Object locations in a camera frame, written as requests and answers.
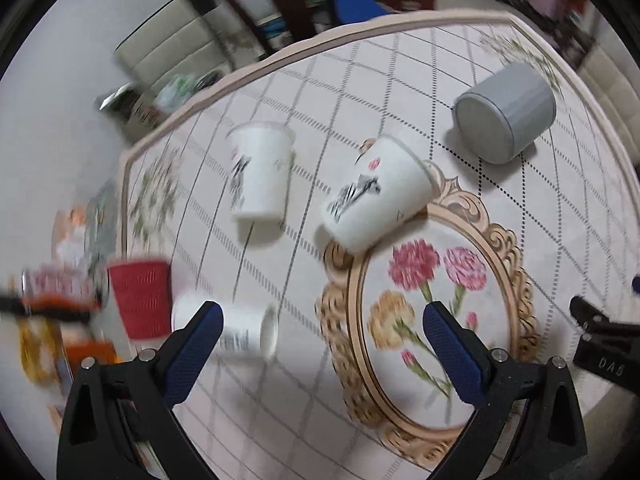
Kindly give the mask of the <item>white padded chair left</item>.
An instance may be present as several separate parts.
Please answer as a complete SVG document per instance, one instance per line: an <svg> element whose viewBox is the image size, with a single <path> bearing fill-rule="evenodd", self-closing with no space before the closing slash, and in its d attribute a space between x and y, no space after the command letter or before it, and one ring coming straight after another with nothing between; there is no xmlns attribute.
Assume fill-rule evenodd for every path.
<svg viewBox="0 0 640 480"><path fill-rule="evenodd" d="M223 75L255 63L262 48L216 0L170 0L122 40L116 61L156 96L176 75Z"/></svg>

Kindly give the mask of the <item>blue weight bench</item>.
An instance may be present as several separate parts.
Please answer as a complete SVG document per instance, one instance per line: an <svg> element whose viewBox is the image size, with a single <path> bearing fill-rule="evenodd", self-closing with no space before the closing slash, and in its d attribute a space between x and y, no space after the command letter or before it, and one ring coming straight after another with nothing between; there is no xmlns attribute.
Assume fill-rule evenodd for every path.
<svg viewBox="0 0 640 480"><path fill-rule="evenodd" d="M334 0L340 25L362 23L390 13L376 0Z"/></svg>

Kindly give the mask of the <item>white padded chair right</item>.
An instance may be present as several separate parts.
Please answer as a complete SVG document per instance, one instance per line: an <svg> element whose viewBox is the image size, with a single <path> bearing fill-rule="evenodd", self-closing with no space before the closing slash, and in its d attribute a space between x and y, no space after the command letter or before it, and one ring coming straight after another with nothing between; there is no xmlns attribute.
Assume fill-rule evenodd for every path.
<svg viewBox="0 0 640 480"><path fill-rule="evenodd" d="M634 166L639 165L639 92L601 46L579 67L587 85L616 131Z"/></svg>

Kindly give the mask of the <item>black bottle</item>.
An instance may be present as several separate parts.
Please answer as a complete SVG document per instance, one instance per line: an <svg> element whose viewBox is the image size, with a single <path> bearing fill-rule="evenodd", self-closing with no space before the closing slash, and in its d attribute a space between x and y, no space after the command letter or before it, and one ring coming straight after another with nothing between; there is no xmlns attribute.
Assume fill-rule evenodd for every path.
<svg viewBox="0 0 640 480"><path fill-rule="evenodd" d="M65 323L88 324L91 321L91 313L83 310L70 310L60 307L52 307L46 304L44 307L32 307L23 298L17 296L2 295L0 299L1 312L12 314L17 318L50 318L50 320Z"/></svg>

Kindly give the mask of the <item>white calligraphy cup far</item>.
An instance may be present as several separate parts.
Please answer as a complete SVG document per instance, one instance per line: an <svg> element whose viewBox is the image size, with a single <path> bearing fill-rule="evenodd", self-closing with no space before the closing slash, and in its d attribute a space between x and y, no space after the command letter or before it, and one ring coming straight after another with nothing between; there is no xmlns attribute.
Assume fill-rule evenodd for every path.
<svg viewBox="0 0 640 480"><path fill-rule="evenodd" d="M294 158L294 132L278 122L246 122L227 134L232 216L282 221Z"/></svg>

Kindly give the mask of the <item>glass ashtray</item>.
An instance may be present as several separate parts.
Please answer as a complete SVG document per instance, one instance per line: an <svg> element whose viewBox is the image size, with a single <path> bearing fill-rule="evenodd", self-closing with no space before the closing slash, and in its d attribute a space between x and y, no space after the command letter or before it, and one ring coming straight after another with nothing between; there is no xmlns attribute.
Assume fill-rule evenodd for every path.
<svg viewBox="0 0 640 480"><path fill-rule="evenodd" d="M117 216L116 183L108 180L86 208L85 256L90 270L96 270L115 251Z"/></svg>

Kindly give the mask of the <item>orange labelled drink bottle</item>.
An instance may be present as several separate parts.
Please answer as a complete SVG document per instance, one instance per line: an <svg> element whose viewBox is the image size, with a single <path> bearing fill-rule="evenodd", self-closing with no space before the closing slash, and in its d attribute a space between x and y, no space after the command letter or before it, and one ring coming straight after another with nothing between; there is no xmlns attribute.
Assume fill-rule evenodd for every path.
<svg viewBox="0 0 640 480"><path fill-rule="evenodd" d="M22 272L26 304L37 310L60 308L93 311L102 308L99 286L84 272L58 266L40 266Z"/></svg>

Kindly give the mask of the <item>orange box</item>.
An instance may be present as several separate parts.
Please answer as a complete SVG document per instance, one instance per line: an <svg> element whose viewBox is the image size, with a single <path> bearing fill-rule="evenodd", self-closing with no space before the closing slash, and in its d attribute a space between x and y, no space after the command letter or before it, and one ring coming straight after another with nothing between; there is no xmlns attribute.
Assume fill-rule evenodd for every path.
<svg viewBox="0 0 640 480"><path fill-rule="evenodd" d="M70 344L64 346L64 352L70 367L74 370L77 370L81 362L87 358L93 358L100 364L116 364L120 361L113 344L108 340Z"/></svg>

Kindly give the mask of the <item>silver lidded trash bin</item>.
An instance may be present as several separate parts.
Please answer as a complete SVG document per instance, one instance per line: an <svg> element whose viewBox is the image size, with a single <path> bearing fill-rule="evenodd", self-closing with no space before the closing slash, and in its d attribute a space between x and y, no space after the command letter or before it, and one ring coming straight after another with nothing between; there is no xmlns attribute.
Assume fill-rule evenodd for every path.
<svg viewBox="0 0 640 480"><path fill-rule="evenodd" d="M129 145L141 141L168 117L155 105L152 94L132 82L98 96L96 108L114 122Z"/></svg>

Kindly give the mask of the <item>white bird print paper cup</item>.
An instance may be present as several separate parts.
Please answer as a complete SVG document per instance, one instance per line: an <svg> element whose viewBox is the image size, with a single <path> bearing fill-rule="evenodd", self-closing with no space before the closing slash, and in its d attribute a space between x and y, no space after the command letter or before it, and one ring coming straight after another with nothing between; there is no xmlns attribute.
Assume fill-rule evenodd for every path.
<svg viewBox="0 0 640 480"><path fill-rule="evenodd" d="M360 254L436 195L426 163L392 136L380 136L321 207L322 226L346 252Z"/></svg>

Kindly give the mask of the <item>yellow plastic bag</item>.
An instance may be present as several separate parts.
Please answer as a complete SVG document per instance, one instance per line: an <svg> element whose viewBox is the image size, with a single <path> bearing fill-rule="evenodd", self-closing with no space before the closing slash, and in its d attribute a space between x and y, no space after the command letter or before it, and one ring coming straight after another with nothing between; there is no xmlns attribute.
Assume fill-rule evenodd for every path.
<svg viewBox="0 0 640 480"><path fill-rule="evenodd" d="M22 369L36 385L60 382L56 363L62 358L63 344L58 322L23 320L17 322Z"/></svg>

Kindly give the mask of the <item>white calligraphy cup near red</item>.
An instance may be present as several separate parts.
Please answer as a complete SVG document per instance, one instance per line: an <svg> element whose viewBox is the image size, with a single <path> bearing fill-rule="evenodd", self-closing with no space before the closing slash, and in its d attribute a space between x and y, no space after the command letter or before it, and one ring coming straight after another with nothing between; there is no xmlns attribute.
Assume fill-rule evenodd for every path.
<svg viewBox="0 0 640 480"><path fill-rule="evenodd" d="M201 290L188 290L178 295L172 305L171 328L185 328L198 309L213 298ZM277 352L279 336L278 308L274 304L247 306L220 304L224 316L214 352L231 359L262 359L270 362Z"/></svg>

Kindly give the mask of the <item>floral diamond pattern tablecloth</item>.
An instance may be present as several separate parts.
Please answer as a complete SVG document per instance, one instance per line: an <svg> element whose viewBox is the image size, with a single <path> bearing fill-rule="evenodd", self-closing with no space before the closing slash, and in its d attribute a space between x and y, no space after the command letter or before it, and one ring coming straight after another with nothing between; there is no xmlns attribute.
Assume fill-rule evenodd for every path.
<svg viewBox="0 0 640 480"><path fill-rule="evenodd" d="M122 164L117 255L278 318L176 407L221 479L425 479L472 415L422 327L570 365L581 296L637 322L639 185L596 96L503 12L395 15L190 99Z"/></svg>

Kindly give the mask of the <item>grey cylindrical tin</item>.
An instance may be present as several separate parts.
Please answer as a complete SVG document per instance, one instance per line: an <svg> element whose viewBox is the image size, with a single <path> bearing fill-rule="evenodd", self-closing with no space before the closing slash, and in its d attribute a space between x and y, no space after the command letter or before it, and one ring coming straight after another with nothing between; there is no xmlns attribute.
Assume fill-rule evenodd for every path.
<svg viewBox="0 0 640 480"><path fill-rule="evenodd" d="M512 63L454 101L452 119L466 148L493 165L526 150L554 123L556 102L547 79Z"/></svg>

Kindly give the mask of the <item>white padded chair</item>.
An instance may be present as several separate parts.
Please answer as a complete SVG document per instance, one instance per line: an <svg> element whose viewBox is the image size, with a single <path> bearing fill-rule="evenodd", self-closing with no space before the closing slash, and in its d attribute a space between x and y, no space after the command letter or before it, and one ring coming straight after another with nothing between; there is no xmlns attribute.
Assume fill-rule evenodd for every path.
<svg viewBox="0 0 640 480"><path fill-rule="evenodd" d="M223 75L255 63L262 48L216 0L170 0L122 40L116 61L156 96L176 75Z"/></svg>
<svg viewBox="0 0 640 480"><path fill-rule="evenodd" d="M579 67L587 85L616 131L634 166L639 165L639 92L601 46Z"/></svg>

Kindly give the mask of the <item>red ribbed paper cup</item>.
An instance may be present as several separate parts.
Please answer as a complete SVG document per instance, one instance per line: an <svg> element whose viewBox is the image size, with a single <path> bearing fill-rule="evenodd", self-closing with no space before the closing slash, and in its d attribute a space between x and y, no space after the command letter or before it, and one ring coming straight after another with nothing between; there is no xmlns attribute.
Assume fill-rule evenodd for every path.
<svg viewBox="0 0 640 480"><path fill-rule="evenodd" d="M170 333L170 263L162 258L116 260L108 276L125 332L131 340L149 340Z"/></svg>

